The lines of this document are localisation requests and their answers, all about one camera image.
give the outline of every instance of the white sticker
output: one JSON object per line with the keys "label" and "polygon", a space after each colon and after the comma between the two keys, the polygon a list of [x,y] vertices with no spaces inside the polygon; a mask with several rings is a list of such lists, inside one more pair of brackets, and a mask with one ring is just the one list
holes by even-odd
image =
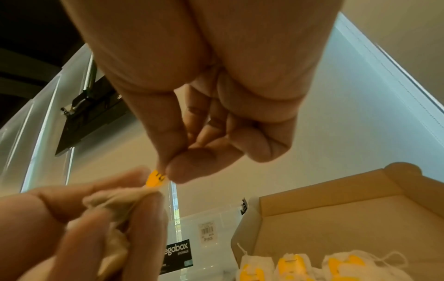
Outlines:
{"label": "white sticker", "polygon": [[199,225],[199,232],[200,242],[202,244],[217,241],[216,224],[214,223],[214,221]]}

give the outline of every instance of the pinky finger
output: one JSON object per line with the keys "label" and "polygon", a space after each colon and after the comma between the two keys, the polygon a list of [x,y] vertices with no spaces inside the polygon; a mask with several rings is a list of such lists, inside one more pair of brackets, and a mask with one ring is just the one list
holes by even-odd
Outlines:
{"label": "pinky finger", "polygon": [[95,281],[102,262],[111,214],[99,209],[86,215],[62,239],[48,281]]}

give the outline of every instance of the open cardboard box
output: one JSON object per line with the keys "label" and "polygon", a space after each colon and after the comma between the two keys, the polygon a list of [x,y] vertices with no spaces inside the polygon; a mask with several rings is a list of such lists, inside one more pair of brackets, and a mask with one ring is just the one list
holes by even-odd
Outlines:
{"label": "open cardboard box", "polygon": [[231,240],[243,256],[307,254],[321,268],[325,255],[396,250],[414,280],[444,281],[444,184],[408,163],[251,198]]}

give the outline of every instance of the cardboard flap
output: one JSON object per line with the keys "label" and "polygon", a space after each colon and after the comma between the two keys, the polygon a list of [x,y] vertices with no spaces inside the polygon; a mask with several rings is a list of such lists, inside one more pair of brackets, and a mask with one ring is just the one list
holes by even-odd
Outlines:
{"label": "cardboard flap", "polygon": [[247,212],[243,215],[239,226],[231,238],[231,250],[239,266],[244,253],[237,244],[239,243],[248,254],[252,255],[261,224],[262,216],[259,211],[259,198],[253,197],[249,200]]}
{"label": "cardboard flap", "polygon": [[423,176],[419,167],[409,163],[390,164],[384,172],[407,197],[444,218],[443,183]]}
{"label": "cardboard flap", "polygon": [[260,198],[263,217],[402,194],[383,169]]}

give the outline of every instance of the barcode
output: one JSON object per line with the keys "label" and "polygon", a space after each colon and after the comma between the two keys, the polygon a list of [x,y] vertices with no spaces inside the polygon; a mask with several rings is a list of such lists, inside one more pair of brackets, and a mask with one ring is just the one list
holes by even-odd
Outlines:
{"label": "barcode", "polygon": [[213,227],[206,227],[206,228],[202,228],[201,229],[202,234],[208,234],[208,233],[213,233]]}

